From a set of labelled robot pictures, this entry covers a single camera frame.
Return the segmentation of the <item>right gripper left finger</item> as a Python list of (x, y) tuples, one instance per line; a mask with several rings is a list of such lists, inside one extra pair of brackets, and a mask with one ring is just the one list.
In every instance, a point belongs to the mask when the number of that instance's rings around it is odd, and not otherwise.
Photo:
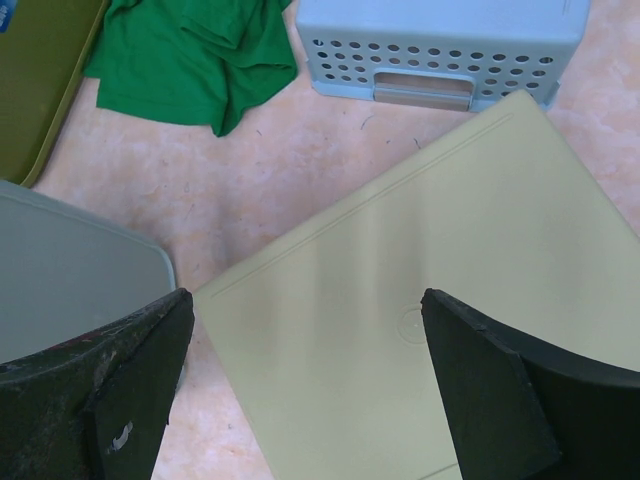
[(179, 288), (2, 363), (2, 478), (150, 478), (193, 328), (192, 294)]

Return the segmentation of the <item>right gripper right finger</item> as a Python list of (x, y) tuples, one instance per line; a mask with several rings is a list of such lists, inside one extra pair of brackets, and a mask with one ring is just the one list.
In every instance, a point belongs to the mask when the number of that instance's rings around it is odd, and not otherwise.
[(465, 479), (636, 479), (639, 374), (426, 290), (426, 340)]

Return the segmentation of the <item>teal perforated basket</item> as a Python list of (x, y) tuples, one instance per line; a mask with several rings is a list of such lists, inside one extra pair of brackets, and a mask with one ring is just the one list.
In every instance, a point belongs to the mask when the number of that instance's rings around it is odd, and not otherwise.
[(1, 361), (126, 317), (177, 288), (145, 236), (44, 194), (1, 183)]

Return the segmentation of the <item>light green shallow tray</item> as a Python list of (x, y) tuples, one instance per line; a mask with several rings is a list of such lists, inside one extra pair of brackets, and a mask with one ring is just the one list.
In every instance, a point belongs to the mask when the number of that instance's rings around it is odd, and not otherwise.
[(638, 236), (518, 91), (195, 293), (275, 478), (459, 477), (429, 288), (639, 366)]

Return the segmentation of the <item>large olive green container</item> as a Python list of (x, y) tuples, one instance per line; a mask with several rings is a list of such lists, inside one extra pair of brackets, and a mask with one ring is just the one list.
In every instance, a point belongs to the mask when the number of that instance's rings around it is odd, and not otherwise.
[(1, 178), (31, 187), (66, 120), (107, 1), (1, 3)]

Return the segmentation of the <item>light blue perforated basket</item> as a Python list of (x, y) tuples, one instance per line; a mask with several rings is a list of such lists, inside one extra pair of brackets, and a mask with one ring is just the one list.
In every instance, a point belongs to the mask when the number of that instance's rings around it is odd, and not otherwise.
[(302, 1), (296, 28), (322, 95), (480, 112), (524, 90), (549, 108), (588, 1)]

